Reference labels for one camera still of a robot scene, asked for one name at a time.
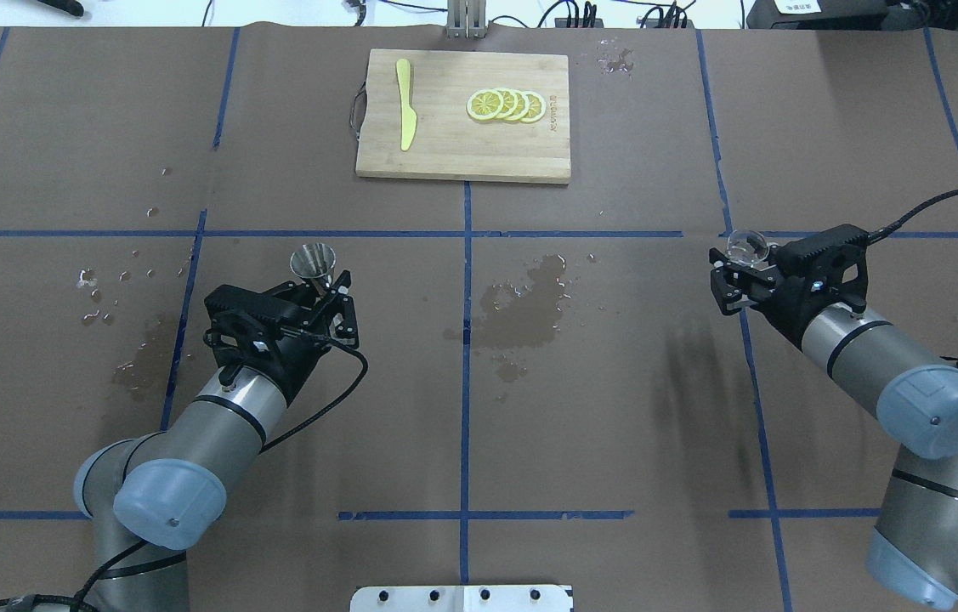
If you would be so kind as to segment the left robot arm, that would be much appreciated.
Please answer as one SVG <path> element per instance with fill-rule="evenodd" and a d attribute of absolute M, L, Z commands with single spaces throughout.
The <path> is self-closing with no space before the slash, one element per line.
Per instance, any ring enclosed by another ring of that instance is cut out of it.
<path fill-rule="evenodd" d="M 107 445 L 76 473 L 98 567 L 75 595 L 27 593 L 0 611 L 187 611 L 187 552 L 225 510 L 331 349 L 358 357 L 351 274 L 301 272 L 263 292 L 222 284 L 204 298 L 217 370 L 167 430 Z"/>

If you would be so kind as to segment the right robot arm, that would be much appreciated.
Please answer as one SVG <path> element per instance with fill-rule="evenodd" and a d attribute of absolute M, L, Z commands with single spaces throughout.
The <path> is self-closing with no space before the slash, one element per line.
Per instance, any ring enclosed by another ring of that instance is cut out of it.
<path fill-rule="evenodd" d="M 864 565 L 899 596 L 949 611 L 958 602 L 958 360 L 867 305 L 867 252 L 889 233 L 841 224 L 779 245 L 735 232 L 708 252 L 709 282 L 721 314 L 758 311 L 898 442 Z"/>

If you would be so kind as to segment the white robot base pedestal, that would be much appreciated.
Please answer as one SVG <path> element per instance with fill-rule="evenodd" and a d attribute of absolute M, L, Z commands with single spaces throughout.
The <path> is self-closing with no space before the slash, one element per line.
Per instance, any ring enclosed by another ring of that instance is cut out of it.
<path fill-rule="evenodd" d="M 350 611 L 573 611 L 572 587 L 556 584 L 370 586 Z"/>

